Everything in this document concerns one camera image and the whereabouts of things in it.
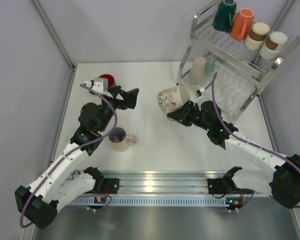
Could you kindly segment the green interior floral mug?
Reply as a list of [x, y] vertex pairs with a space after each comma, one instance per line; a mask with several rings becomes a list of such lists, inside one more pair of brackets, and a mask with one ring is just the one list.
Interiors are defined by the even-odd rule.
[[190, 94], [183, 84], [167, 88], [157, 94], [158, 106], [164, 113], [178, 110], [190, 100]]

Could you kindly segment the beige tumbler cup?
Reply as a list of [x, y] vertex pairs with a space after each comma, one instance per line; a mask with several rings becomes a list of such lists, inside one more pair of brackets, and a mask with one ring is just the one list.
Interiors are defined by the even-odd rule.
[[206, 59], [198, 56], [194, 59], [189, 71], [189, 81], [194, 84], [202, 83], [205, 76]]

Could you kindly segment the light teal mug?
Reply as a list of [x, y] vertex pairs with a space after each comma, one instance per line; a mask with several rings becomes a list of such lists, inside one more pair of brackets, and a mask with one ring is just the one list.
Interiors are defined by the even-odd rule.
[[212, 56], [207, 56], [205, 60], [205, 73], [210, 74], [215, 70], [215, 60]]

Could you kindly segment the dark teal mug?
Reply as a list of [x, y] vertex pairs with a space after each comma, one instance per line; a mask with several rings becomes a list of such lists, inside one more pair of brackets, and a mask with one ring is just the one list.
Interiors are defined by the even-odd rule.
[[230, 33], [234, 25], [237, 9], [235, 0], [223, 0], [216, 11], [212, 26], [219, 32]]

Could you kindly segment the orange mug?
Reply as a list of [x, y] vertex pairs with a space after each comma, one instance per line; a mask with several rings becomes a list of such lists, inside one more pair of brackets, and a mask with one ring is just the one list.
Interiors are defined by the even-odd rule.
[[232, 31], [229, 36], [241, 42], [245, 40], [254, 22], [255, 13], [249, 8], [241, 9], [233, 21]]

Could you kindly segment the small brown white cup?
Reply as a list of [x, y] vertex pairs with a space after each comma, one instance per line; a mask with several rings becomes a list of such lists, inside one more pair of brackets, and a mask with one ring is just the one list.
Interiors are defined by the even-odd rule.
[[269, 31], [270, 27], [266, 23], [254, 23], [244, 41], [244, 46], [252, 51], [259, 50], [262, 47]]

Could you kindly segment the steel lined paper cup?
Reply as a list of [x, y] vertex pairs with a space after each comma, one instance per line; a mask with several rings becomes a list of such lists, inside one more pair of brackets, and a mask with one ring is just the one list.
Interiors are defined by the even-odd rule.
[[260, 49], [260, 56], [265, 60], [275, 60], [279, 56], [288, 39], [288, 36], [283, 32], [272, 32]]

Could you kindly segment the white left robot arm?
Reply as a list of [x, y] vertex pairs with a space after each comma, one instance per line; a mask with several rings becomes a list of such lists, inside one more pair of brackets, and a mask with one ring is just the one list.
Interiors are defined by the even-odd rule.
[[104, 175], [96, 167], [86, 168], [71, 182], [65, 183], [65, 180], [95, 152], [103, 139], [115, 131], [118, 124], [116, 111], [136, 107], [140, 90], [124, 91], [118, 85], [97, 92], [86, 83], [80, 87], [99, 97], [101, 103], [89, 102], [81, 108], [80, 125], [59, 157], [27, 187], [21, 185], [16, 189], [14, 195], [22, 228], [35, 225], [45, 229], [69, 202], [90, 191], [99, 195], [104, 188]]

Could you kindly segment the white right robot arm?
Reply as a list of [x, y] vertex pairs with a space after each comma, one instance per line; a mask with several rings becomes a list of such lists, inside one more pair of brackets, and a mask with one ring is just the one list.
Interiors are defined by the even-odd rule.
[[167, 118], [183, 126], [195, 125], [207, 132], [209, 140], [249, 161], [258, 170], [235, 166], [222, 178], [226, 191], [248, 189], [270, 195], [287, 209], [300, 208], [300, 155], [287, 156], [269, 150], [244, 136], [233, 124], [223, 121], [213, 101], [201, 105], [188, 101]]

